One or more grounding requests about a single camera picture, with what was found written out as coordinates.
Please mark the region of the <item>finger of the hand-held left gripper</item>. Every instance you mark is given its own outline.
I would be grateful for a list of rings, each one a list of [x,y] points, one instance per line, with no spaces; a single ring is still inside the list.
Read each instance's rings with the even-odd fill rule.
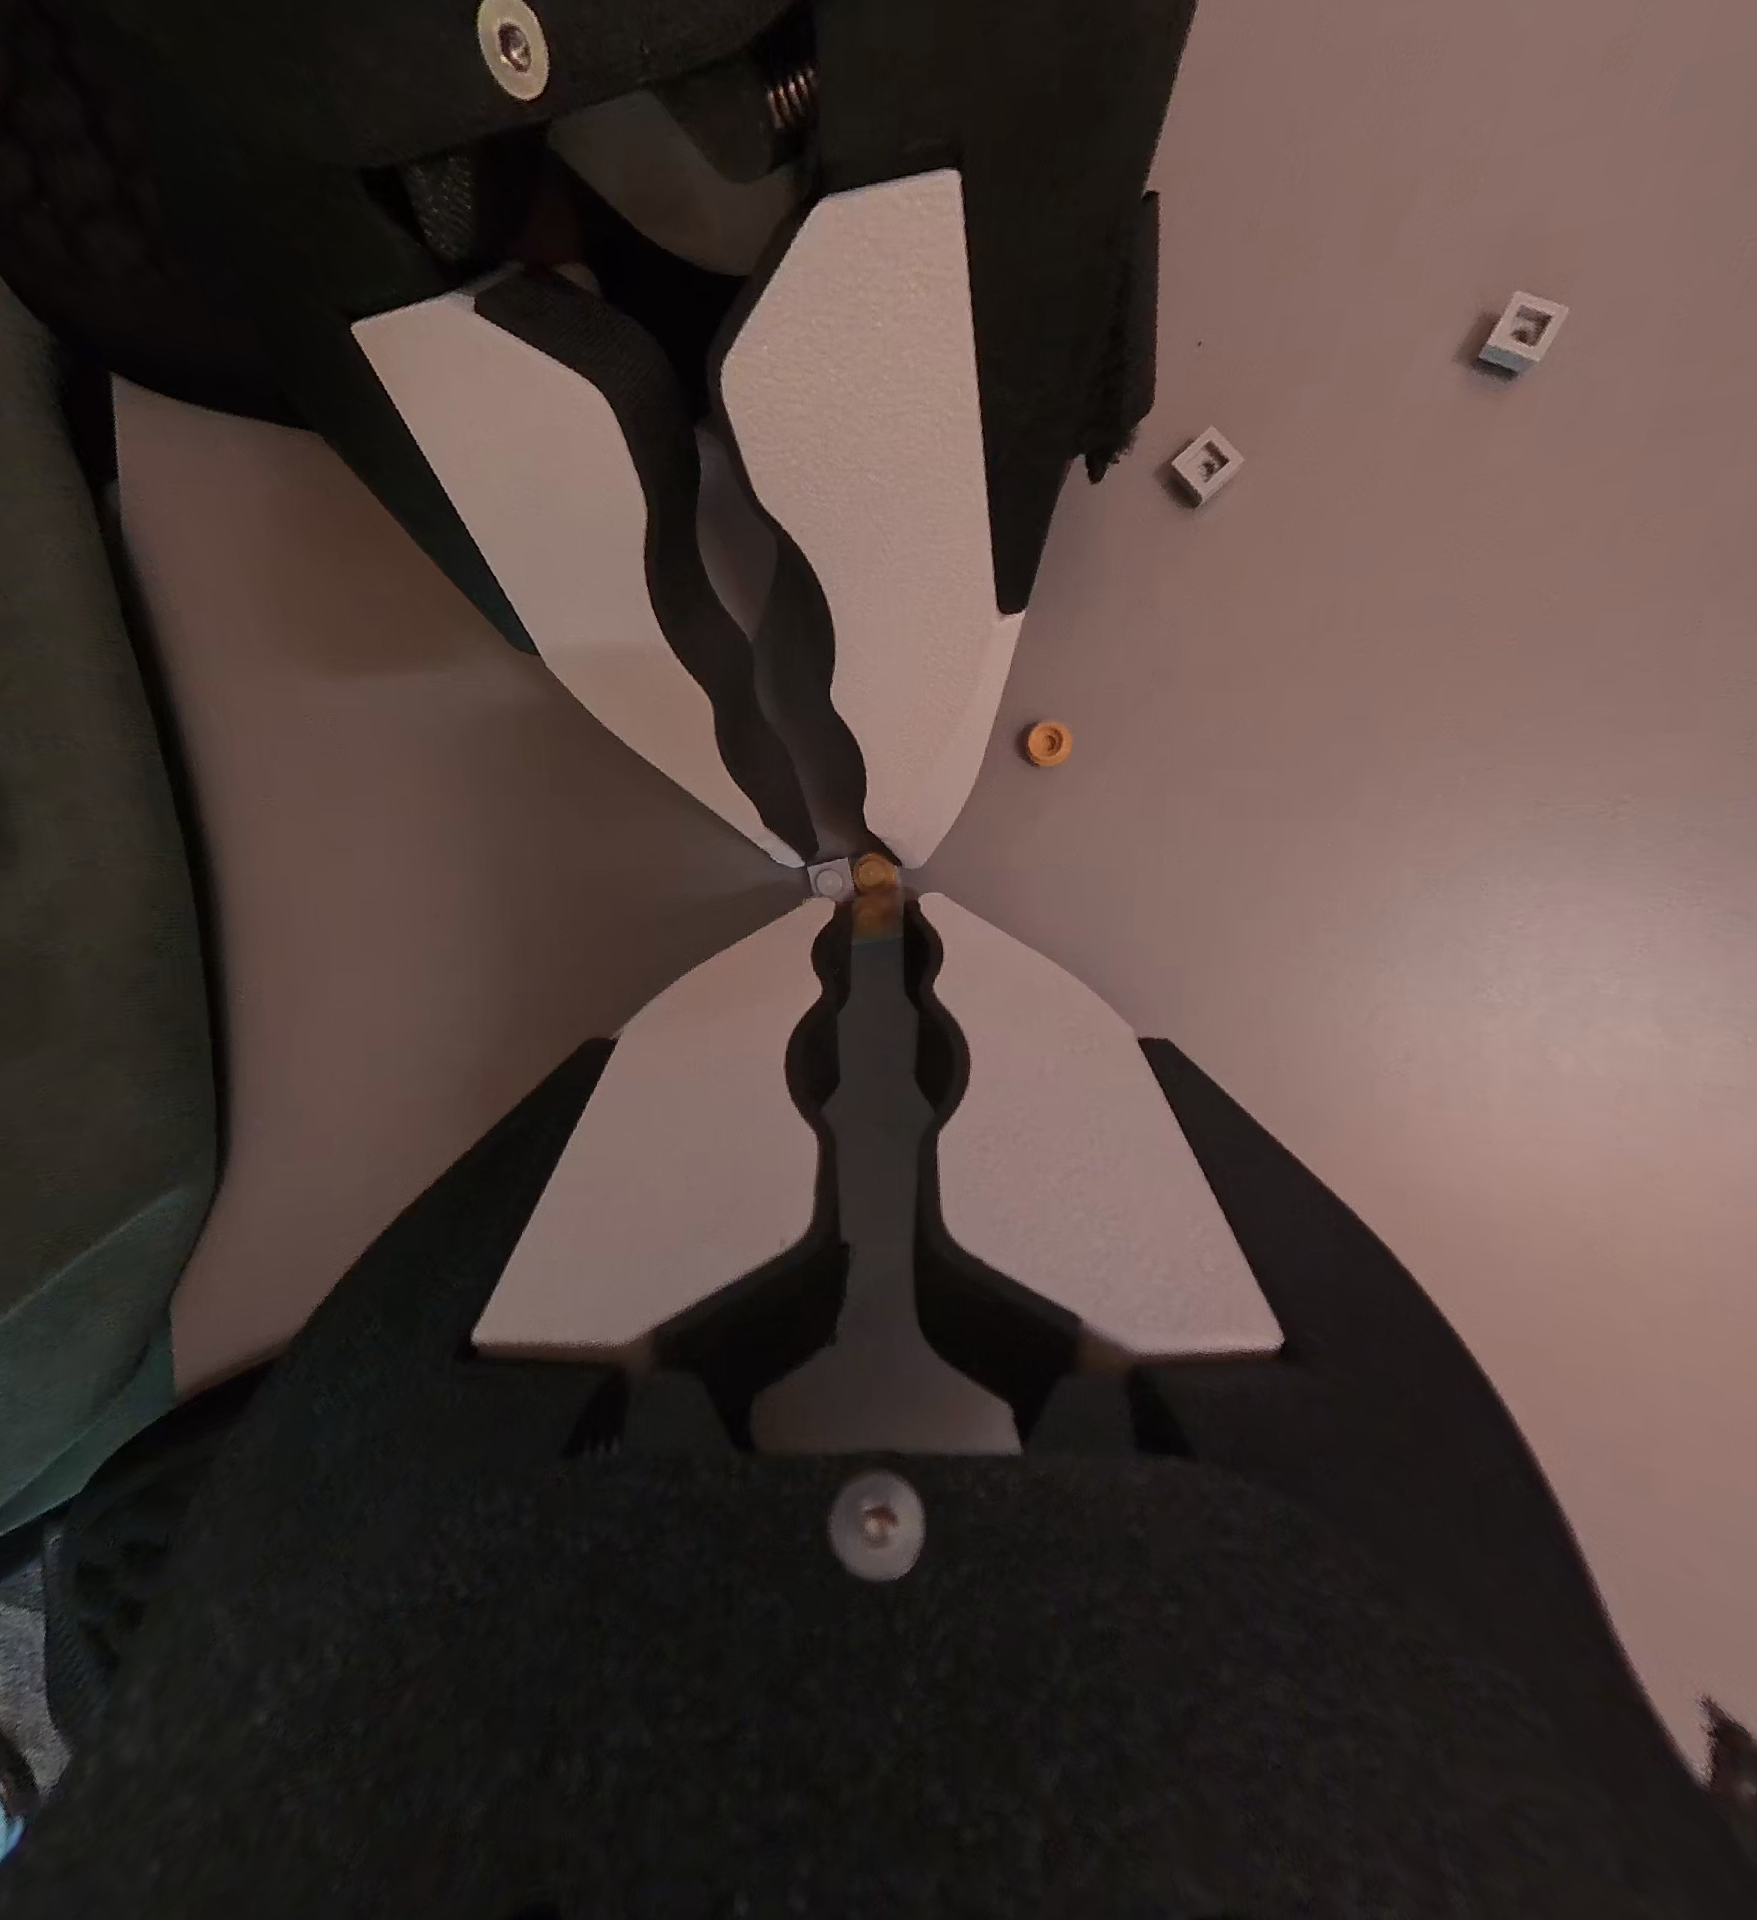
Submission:
[[[865,824],[919,868],[980,776],[1025,622],[996,598],[958,170],[819,200],[718,387],[749,491],[820,588]]]
[[[575,704],[774,862],[811,861],[795,760],[701,559],[701,455],[649,329],[582,267],[512,265],[350,332]]]

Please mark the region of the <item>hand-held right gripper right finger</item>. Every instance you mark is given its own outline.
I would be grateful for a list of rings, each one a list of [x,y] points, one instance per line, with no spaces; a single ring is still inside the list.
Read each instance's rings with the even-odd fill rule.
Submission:
[[[1020,1443],[1064,1380],[1274,1356],[1278,1317],[1133,1027],[944,893],[908,906],[901,938],[932,1351]]]

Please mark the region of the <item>grey desk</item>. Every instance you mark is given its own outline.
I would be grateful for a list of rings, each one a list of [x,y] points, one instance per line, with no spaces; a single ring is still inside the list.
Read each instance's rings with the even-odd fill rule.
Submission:
[[[1156,412],[1059,500],[930,885],[1394,1247],[1679,1741],[1757,1737],[1757,4],[1202,4],[1156,180]],[[1569,316],[1501,376],[1513,292]],[[231,1061],[192,1389],[799,889],[321,442],[121,427]]]

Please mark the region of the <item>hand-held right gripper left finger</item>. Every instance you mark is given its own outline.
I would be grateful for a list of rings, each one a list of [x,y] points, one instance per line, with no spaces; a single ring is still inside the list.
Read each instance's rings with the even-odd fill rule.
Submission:
[[[683,1373],[751,1445],[756,1398],[833,1338],[853,913],[809,899],[625,1023],[480,1311],[494,1359]]]

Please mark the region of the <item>small grey square brick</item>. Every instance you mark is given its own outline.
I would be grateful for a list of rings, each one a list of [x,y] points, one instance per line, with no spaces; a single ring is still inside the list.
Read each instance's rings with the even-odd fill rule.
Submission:
[[[1513,292],[1477,349],[1474,364],[1501,376],[1536,369],[1568,316],[1569,307],[1562,301]]]
[[[1198,511],[1243,471],[1245,462],[1245,451],[1212,425],[1177,447],[1161,479],[1182,507]]]

